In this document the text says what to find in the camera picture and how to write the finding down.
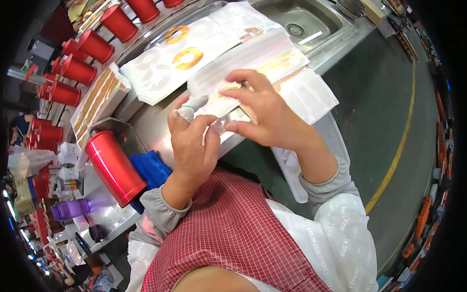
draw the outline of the red thermos bottle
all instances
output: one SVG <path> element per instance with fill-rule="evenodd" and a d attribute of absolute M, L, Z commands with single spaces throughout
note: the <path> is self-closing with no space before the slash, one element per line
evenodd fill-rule
<path fill-rule="evenodd" d="M 102 131 L 94 135 L 85 150 L 120 207 L 128 205 L 148 186 L 132 166 L 112 131 Z"/>

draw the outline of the green floor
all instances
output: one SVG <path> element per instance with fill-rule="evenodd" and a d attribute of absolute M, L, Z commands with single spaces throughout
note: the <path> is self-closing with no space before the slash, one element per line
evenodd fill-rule
<path fill-rule="evenodd" d="M 415 32 L 408 35 L 420 56 L 415 67 L 411 128 L 398 167 L 369 213 L 368 228 L 380 274 L 390 266 L 414 221 L 427 191 L 435 151 L 437 107 L 427 57 Z M 323 76 L 340 101 L 332 114 L 346 143 L 351 174 L 364 205 L 385 177 L 401 141 L 412 94 L 412 66 L 394 36 L 384 39 L 375 30 Z M 277 200 L 310 217 L 308 206 L 293 199 L 269 148 L 245 140 L 222 160 L 255 173 Z M 104 248 L 111 260 L 117 258 L 117 269 L 125 276 L 119 291 L 125 290 L 129 277 L 124 241 Z"/>

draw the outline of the plastic bag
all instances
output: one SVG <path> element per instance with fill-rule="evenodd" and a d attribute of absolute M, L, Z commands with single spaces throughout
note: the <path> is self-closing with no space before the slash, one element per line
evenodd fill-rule
<path fill-rule="evenodd" d="M 27 150 L 26 148 L 16 151 L 8 157 L 8 169 L 15 179 L 24 179 L 38 175 L 39 170 L 50 161 L 56 159 L 55 153 L 50 150 Z"/>

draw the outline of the red checkered apron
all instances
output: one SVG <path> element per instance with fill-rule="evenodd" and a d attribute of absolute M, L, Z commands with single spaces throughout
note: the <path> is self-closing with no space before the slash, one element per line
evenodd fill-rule
<path fill-rule="evenodd" d="M 216 265 L 282 292 L 330 292 L 264 199 L 261 185 L 215 170 L 164 240 L 142 291 L 170 291 L 189 271 Z"/>

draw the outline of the red cup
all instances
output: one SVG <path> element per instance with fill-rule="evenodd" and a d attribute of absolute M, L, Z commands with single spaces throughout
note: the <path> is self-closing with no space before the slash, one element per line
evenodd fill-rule
<path fill-rule="evenodd" d="M 48 178 L 33 178 L 35 196 L 38 202 L 42 202 L 43 198 L 49 197 L 49 179 Z"/>
<path fill-rule="evenodd" d="M 49 82 L 49 81 L 46 81 L 42 85 L 41 90 L 40 90 L 40 92 L 38 94 L 40 99 L 49 100 L 49 91 L 50 91 L 51 86 L 52 86 L 52 82 Z"/>
<path fill-rule="evenodd" d="M 55 59 L 55 61 L 52 63 L 52 72 L 56 74 L 62 74 L 62 66 L 60 65 L 62 61 L 62 58 L 58 57 Z"/>
<path fill-rule="evenodd" d="M 54 82 L 50 88 L 49 101 L 58 102 L 66 106 L 77 107 L 81 100 L 81 90 L 62 82 Z"/>
<path fill-rule="evenodd" d="M 63 50 L 62 54 L 64 55 L 75 55 L 77 58 L 81 60 L 86 60 L 87 54 L 83 50 L 79 48 L 78 43 L 74 39 L 69 39 L 64 45 L 63 45 Z"/>
<path fill-rule="evenodd" d="M 142 23 L 150 22 L 159 15 L 159 9 L 152 0 L 127 0 L 127 3 Z"/>
<path fill-rule="evenodd" d="M 166 6 L 167 8 L 171 8 L 182 3 L 184 0 L 163 0 L 163 1 L 164 1 L 164 6 Z"/>
<path fill-rule="evenodd" d="M 117 4 L 107 9 L 99 21 L 122 43 L 128 42 L 138 32 L 136 25 L 131 22 Z"/>
<path fill-rule="evenodd" d="M 39 129 L 39 126 L 41 126 L 41 125 L 48 125 L 48 126 L 50 126 L 51 123 L 50 123 L 49 120 L 44 120 L 44 119 L 39 119 L 39 118 L 34 118 L 34 119 L 32 120 L 32 129 L 33 129 L 33 130 Z"/>
<path fill-rule="evenodd" d="M 46 165 L 44 167 L 42 167 L 40 170 L 39 170 L 39 175 L 38 175 L 39 178 L 50 178 L 50 170 L 49 170 L 49 167 Z"/>
<path fill-rule="evenodd" d="M 63 140 L 63 128 L 49 125 L 41 125 L 37 131 L 38 142 L 59 144 Z"/>
<path fill-rule="evenodd" d="M 112 131 L 94 135 L 85 150 L 120 207 L 128 205 L 148 185 L 136 172 Z"/>
<path fill-rule="evenodd" d="M 91 85 L 96 78 L 97 69 L 83 60 L 69 55 L 62 66 L 62 75 L 68 79 L 76 80 L 86 86 Z"/>
<path fill-rule="evenodd" d="M 53 73 L 44 73 L 44 75 L 42 75 L 42 77 L 44 77 L 45 79 L 48 79 L 48 80 L 52 80 L 52 81 L 55 81 L 55 77 L 57 77 L 56 74 L 53 74 Z"/>
<path fill-rule="evenodd" d="M 37 150 L 50 150 L 57 154 L 57 144 L 50 141 L 36 141 L 34 148 Z"/>
<path fill-rule="evenodd" d="M 107 62 L 115 51 L 115 48 L 111 44 L 106 42 L 92 29 L 88 29 L 79 38 L 79 47 L 102 64 Z"/>

